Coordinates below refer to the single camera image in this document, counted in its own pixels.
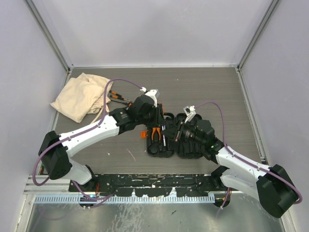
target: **orange-handled pliers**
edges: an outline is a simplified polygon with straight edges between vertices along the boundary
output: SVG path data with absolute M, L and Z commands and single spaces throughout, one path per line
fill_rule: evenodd
M 155 133 L 158 132 L 159 134 L 159 141 L 161 140 L 161 132 L 159 127 L 153 127 L 153 132 L 151 134 L 151 139 L 154 140 Z

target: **black mounting plate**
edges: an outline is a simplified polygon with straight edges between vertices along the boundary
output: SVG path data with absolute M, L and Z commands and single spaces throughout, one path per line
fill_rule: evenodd
M 135 195 L 142 197 L 168 196 L 175 188 L 177 197 L 207 196 L 209 191 L 226 191 L 226 187 L 215 187 L 211 184 L 211 176 L 204 174 L 98 174 L 99 193 L 101 196 L 114 194 L 121 197 Z M 70 184 L 69 192 L 78 192 Z

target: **black tool case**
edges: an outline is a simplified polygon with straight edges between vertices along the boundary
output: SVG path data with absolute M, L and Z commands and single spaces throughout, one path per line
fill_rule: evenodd
M 177 114 L 175 122 L 178 122 L 179 120 L 185 120 L 186 118 L 186 114 Z M 200 120 L 202 120 L 201 115 L 195 115 L 194 118 L 190 121 L 190 125 L 196 127 L 197 122 Z M 180 158 L 185 159 L 198 159 L 206 153 L 205 146 L 188 141 L 187 138 L 179 143 L 176 143 L 174 149 Z
M 175 118 L 172 113 L 164 113 L 164 119 L 166 121 L 167 129 L 175 124 Z M 159 139 L 158 133 L 155 133 L 154 139 L 152 140 L 152 133 L 153 128 L 147 128 L 147 153 L 152 157 L 171 157 L 174 154 L 174 142 L 168 138 L 165 138 L 166 146 L 164 146 L 163 135 L 161 134 L 161 139 Z

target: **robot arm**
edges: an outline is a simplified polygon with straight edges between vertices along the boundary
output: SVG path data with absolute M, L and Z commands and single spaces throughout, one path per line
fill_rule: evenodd
M 119 135 L 133 130 L 139 124 L 158 124 L 157 100 L 159 92 L 152 89 L 137 97 L 128 108 L 118 108 L 105 116 L 102 123 L 99 121 L 83 128 L 57 135 L 55 131 L 46 134 L 39 155 L 50 145 L 62 138 L 69 138 L 51 149 L 42 157 L 42 163 L 50 179 L 70 179 L 80 185 L 92 187 L 96 177 L 87 165 L 81 165 L 71 158 L 82 149 L 108 137 Z
M 239 154 L 215 137 L 209 121 L 200 120 L 196 127 L 190 126 L 196 114 L 194 106 L 187 106 L 184 111 L 187 118 L 162 133 L 176 143 L 186 138 L 205 146 L 204 157 L 221 165 L 211 174 L 215 186 L 226 186 L 252 196 L 277 218 L 297 201 L 296 188 L 281 166 L 270 167 Z

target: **gray wooden surface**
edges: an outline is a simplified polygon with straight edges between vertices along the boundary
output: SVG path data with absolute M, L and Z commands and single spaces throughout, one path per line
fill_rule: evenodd
M 110 79 L 125 78 L 148 89 L 157 88 L 166 112 L 175 115 L 183 112 L 187 105 L 204 101 L 218 102 L 224 112 L 226 139 L 239 153 L 258 161 L 253 131 L 249 122 L 238 77 L 234 68 L 86 68 L 74 69 L 72 77 L 81 73 L 101 75 Z M 112 89 L 134 100 L 139 90 L 125 82 L 114 82 Z M 109 108 L 122 107 L 111 102 Z M 210 120 L 216 136 L 222 138 L 222 122 L 218 109 L 206 105 L 197 110 L 203 118 Z M 95 115 L 87 115 L 78 124 L 59 115 L 56 132 L 68 132 L 89 124 Z M 85 148 L 73 159 L 88 164 L 95 173 L 211 173 L 217 165 L 205 158 L 181 159 L 176 154 L 171 158 L 153 158 L 146 151 L 146 141 L 140 138 L 144 126 L 138 126 L 116 137 L 108 138 Z

